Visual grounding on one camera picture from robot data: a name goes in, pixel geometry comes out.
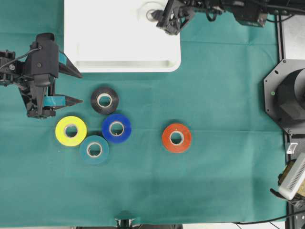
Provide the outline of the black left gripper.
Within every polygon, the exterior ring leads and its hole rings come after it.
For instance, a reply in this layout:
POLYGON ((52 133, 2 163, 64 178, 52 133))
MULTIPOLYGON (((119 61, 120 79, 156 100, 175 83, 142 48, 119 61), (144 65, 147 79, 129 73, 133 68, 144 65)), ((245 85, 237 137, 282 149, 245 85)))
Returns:
POLYGON ((55 93, 55 83, 59 72, 82 78, 82 74, 64 52, 30 53, 21 65, 20 94, 27 117, 55 116, 56 109, 83 102, 83 100, 55 93))

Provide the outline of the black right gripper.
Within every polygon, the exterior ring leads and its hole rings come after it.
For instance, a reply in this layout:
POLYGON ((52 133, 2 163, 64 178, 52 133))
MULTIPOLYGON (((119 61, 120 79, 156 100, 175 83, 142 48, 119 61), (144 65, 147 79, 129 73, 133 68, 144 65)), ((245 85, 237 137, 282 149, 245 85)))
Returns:
POLYGON ((156 27, 169 35, 178 35, 194 16, 191 7, 179 0, 169 0, 164 10, 156 10, 156 27))

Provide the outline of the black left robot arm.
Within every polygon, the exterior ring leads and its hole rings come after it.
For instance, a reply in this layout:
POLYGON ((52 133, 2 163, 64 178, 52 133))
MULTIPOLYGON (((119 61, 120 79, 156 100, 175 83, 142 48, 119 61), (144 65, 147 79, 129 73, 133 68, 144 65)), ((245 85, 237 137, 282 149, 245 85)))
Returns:
POLYGON ((54 117, 56 110, 80 104, 83 100, 57 94, 56 76, 52 73, 34 74, 33 67, 26 73, 26 64, 40 49, 34 48, 20 57, 8 50, 0 52, 0 84, 16 85, 26 107, 27 117, 45 119, 54 117))

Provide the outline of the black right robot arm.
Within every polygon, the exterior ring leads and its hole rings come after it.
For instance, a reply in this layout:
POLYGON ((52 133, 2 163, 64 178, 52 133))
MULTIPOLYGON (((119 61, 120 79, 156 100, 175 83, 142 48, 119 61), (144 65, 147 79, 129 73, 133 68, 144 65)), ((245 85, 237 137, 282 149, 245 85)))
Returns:
POLYGON ((203 13, 209 22, 225 12, 232 13, 241 25, 264 27, 268 15, 290 18, 305 14, 303 0, 169 0, 164 10, 151 16, 157 27, 169 35, 178 35, 196 13, 203 13))

